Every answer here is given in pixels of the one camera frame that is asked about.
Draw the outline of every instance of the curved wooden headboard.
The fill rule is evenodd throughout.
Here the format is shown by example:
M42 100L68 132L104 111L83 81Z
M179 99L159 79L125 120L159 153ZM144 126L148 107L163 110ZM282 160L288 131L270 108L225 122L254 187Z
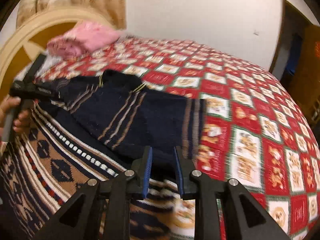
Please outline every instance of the curved wooden headboard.
M64 6L35 15L16 30L0 50L0 100L7 95L17 73L45 51L51 38L84 20L111 26L106 16L92 8Z

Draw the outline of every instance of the wooden door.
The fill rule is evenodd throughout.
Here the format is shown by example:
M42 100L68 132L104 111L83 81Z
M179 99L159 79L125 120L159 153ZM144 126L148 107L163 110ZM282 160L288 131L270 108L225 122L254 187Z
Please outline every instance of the wooden door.
M299 105L311 124L314 112L320 103L320 27L310 25L305 30L305 37L296 72L290 82L288 92Z

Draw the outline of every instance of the navy diamond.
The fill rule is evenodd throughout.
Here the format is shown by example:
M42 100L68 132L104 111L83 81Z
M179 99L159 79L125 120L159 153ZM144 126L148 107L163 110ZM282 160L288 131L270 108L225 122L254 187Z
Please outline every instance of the navy diamond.
M40 158L45 159L50 157L49 153L49 143L46 140L40 140L37 143L38 145L38 155Z
M31 128L29 133L29 140L30 142L36 140L38 137L38 129L37 128Z
M51 171L58 182L73 181L70 165L64 160L51 160Z

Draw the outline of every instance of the checkered blanket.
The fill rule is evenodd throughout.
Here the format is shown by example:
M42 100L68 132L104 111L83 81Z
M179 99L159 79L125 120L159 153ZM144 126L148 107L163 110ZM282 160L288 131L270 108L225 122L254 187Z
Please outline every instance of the checkered blanket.
M206 99L197 168L214 179L238 179L285 233L293 239L306 235L320 212L320 151L299 107L273 75L193 41L127 38L59 63L41 78L99 76L106 69L135 74L155 90ZM64 130L59 116L39 106L33 121L29 137L9 145L0 172L29 237L86 181L88 172L108 179L127 168L76 135L76 127L72 134ZM109 175L94 165L104 165ZM192 239L194 207L193 201L179 199L175 184L152 181L148 199L132 203L131 235Z

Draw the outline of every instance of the hand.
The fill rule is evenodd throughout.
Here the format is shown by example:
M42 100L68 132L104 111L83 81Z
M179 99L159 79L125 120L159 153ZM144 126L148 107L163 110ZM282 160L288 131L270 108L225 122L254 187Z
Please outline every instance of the hand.
M3 125L7 112L13 108L17 107L21 102L21 98L18 97L7 97L0 104L0 136L2 137ZM31 121L31 111L30 109L22 110L18 118L13 121L13 130L16 133L23 133L28 130Z

